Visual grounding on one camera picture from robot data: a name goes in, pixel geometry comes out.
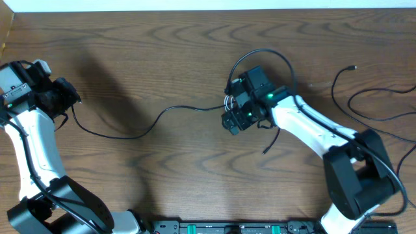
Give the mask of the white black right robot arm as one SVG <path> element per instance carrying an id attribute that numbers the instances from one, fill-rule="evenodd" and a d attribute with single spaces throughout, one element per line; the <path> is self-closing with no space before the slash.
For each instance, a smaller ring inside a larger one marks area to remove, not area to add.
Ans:
<path id="1" fill-rule="evenodd" d="M 358 133 L 312 109 L 286 87 L 276 87 L 261 67 L 227 83 L 222 125 L 232 135 L 263 120 L 285 130 L 323 161 L 331 206 L 311 233 L 394 233 L 389 224 L 369 222 L 375 210 L 403 186 L 380 136 Z"/>

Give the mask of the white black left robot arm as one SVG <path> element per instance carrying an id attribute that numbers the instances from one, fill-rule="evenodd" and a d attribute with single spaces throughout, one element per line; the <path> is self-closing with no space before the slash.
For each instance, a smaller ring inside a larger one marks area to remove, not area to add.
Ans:
<path id="1" fill-rule="evenodd" d="M 55 140 L 58 116 L 81 98 L 43 60 L 1 66 L 1 128 L 13 143 L 20 174 L 19 203 L 7 212 L 19 233 L 145 233 L 132 210 L 111 212 L 71 179 Z"/>

